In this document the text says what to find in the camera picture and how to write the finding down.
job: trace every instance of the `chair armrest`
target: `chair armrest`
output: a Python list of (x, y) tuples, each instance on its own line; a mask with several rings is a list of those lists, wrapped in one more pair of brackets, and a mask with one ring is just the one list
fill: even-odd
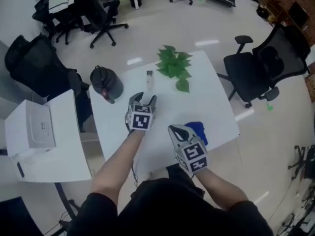
[(251, 37), (249, 36), (245, 36), (245, 35), (242, 35), (242, 36), (236, 36), (235, 37), (235, 41), (236, 43), (238, 44), (248, 44), (248, 43), (253, 43), (253, 40)]
[(276, 99), (278, 95), (279, 95), (279, 88), (275, 87), (265, 93), (265, 98), (267, 101), (271, 101), (271, 100)]

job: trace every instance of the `white printer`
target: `white printer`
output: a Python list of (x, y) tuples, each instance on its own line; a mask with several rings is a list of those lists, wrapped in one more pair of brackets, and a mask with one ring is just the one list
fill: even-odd
[(8, 156), (25, 158), (55, 147), (49, 107), (23, 101), (5, 120)]

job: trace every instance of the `black bag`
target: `black bag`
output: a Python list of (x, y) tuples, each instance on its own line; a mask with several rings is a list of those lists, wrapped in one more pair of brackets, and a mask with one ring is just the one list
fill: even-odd
[(267, 19), (269, 17), (269, 12), (267, 9), (265, 8), (262, 8), (262, 7), (258, 7), (257, 10), (256, 10), (257, 14), (259, 17), (261, 17), (262, 19)]

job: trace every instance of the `blue towel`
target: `blue towel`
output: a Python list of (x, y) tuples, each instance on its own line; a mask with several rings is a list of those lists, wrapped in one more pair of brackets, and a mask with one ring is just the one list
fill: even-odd
[(197, 136), (200, 137), (201, 140), (205, 143), (205, 145), (208, 145), (207, 137), (205, 135), (205, 128), (203, 127), (203, 123), (200, 121), (193, 121), (193, 122), (188, 122), (185, 124), (185, 126), (192, 128)]

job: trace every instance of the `chair backrest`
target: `chair backrest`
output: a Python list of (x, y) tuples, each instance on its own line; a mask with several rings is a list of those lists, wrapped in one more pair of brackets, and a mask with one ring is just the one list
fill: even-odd
[(268, 38), (252, 50), (270, 87), (288, 77), (306, 73), (305, 59), (310, 53), (307, 40), (296, 26), (276, 25)]
[(107, 24), (108, 15), (98, 0), (74, 0), (76, 11), (85, 16), (94, 28), (102, 28)]
[(41, 97), (70, 89), (68, 69), (60, 62), (46, 36), (40, 35), (32, 42), (19, 36), (9, 47), (4, 62), (12, 79)]

